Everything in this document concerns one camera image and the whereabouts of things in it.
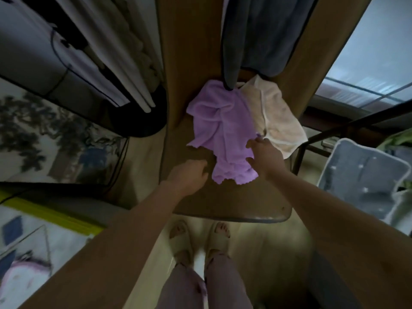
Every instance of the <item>tiled floor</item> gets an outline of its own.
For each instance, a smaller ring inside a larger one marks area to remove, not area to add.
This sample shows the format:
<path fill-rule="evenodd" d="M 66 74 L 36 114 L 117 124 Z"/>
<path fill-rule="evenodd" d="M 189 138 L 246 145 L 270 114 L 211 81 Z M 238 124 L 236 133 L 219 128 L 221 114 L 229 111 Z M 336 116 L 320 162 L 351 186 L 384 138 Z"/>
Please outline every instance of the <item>tiled floor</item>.
<path fill-rule="evenodd" d="M 130 208 L 156 187 L 164 135 L 162 130 L 152 137 L 131 139 L 122 173 L 108 195 L 110 202 Z M 299 176 L 316 184 L 325 162 L 325 157 L 308 151 Z M 124 308 L 156 306 L 174 267 L 168 231 L 182 218 L 188 223 L 197 251 L 195 270 L 202 273 L 203 245 L 213 222 L 174 215 L 159 235 Z M 252 303 L 264 302 L 267 308 L 301 308 L 306 297 L 303 280 L 313 244 L 297 214 L 293 211 L 289 220 L 277 224 L 230 223 L 230 229 L 229 254 L 238 266 Z"/>

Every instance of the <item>white curtain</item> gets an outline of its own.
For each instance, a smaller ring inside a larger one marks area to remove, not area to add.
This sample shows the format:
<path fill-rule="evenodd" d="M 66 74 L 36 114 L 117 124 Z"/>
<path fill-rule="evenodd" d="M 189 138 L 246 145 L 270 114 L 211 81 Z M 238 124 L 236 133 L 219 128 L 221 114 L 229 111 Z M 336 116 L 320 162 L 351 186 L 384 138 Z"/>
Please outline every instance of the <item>white curtain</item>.
<path fill-rule="evenodd" d="M 53 28 L 49 23 L 21 0 L 13 0 L 13 3 L 10 5 L 18 11 L 21 19 L 25 20 L 33 28 L 33 32 L 40 39 L 50 43 Z M 56 32 L 53 37 L 53 44 L 57 54 L 66 66 L 70 66 L 73 71 L 101 91 L 101 93 L 98 91 L 94 92 L 100 94 L 102 98 L 106 98 L 114 106 L 122 106 L 130 102 L 100 73 L 95 63 L 84 52 L 76 50 L 72 46 L 65 47 L 61 40 L 62 37 Z"/>
<path fill-rule="evenodd" d="M 142 43 L 129 30 L 111 0 L 56 0 L 89 42 L 97 57 L 115 74 L 145 112 L 159 79 L 142 53 Z"/>

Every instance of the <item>slipper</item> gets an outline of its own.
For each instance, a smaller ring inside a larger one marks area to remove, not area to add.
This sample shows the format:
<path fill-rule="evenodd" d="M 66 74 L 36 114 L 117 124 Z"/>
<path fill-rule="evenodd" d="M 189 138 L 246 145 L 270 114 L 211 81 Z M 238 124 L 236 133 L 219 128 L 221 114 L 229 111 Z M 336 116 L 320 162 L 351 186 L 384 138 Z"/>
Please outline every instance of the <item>slipper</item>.
<path fill-rule="evenodd" d="M 207 241 L 207 245 L 206 245 L 206 260 L 207 263 L 209 263 L 209 253 L 212 249 L 217 249 L 220 250 L 221 252 L 227 254 L 228 250 L 229 250 L 229 239 L 230 236 L 227 237 L 226 235 L 222 234 L 222 233 L 216 233 L 215 229 L 216 226 L 218 225 L 218 222 L 213 223 L 212 228 L 209 231 L 209 237 L 208 237 L 208 241 Z"/>
<path fill-rule="evenodd" d="M 192 248 L 192 245 L 190 244 L 188 225 L 186 224 L 184 220 L 179 220 L 178 222 L 176 222 L 175 226 L 177 224 L 179 225 L 179 227 L 183 228 L 185 232 L 169 239 L 169 244 L 172 249 L 173 256 L 176 255 L 177 253 L 180 253 L 186 250 L 189 252 L 190 262 L 192 263 L 193 262 L 193 248 Z"/>

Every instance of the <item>metal frame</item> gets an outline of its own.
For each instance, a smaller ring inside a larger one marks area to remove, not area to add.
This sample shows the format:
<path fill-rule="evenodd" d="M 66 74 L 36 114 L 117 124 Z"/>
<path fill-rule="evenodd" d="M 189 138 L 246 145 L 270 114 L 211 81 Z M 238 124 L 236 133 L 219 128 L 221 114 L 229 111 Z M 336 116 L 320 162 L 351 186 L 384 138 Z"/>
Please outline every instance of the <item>metal frame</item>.
<path fill-rule="evenodd" d="M 356 119 L 353 120 L 343 126 L 339 126 L 336 128 L 332 128 L 330 130 L 321 132 L 317 135 L 314 135 L 312 137 L 310 137 L 308 139 L 307 142 L 303 143 L 300 147 L 299 147 L 299 151 L 297 152 L 297 156 L 296 156 L 296 160 L 293 164 L 293 169 L 292 169 L 292 173 L 294 173 L 295 175 L 298 174 L 300 166 L 302 164 L 303 161 L 303 156 L 305 154 L 306 150 L 310 150 L 313 151 L 317 154 L 320 154 L 322 156 L 325 157 L 329 157 L 330 153 L 327 151 L 324 151 L 320 148 L 317 148 L 311 144 L 325 140 L 327 138 L 330 138 L 332 136 L 340 136 L 341 138 L 347 137 L 349 138 L 351 134 L 353 134 L 354 131 L 360 129 L 360 128 L 364 128 L 364 127 L 368 127 L 371 126 L 373 124 L 377 124 L 379 122 L 388 120 L 388 119 L 392 119 L 392 118 L 396 118 L 399 116 L 402 116 L 404 114 L 408 114 L 412 112 L 412 99 L 402 103 L 402 104 L 398 104 L 395 105 L 391 108 L 388 108 L 386 110 L 382 110 L 381 112 L 377 112 L 374 114 L 370 114 L 368 116 L 362 117 L 360 119 Z"/>

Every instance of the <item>purple pants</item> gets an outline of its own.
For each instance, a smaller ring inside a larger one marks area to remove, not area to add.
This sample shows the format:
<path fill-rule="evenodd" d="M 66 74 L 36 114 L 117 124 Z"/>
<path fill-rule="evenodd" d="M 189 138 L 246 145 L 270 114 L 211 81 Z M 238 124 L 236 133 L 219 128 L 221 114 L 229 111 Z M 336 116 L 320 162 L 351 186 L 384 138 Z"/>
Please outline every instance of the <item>purple pants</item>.
<path fill-rule="evenodd" d="M 216 254 L 205 267 L 205 281 L 193 269 L 177 264 L 162 288 L 156 309 L 203 309 L 207 295 L 209 309 L 252 309 L 234 262 Z"/>

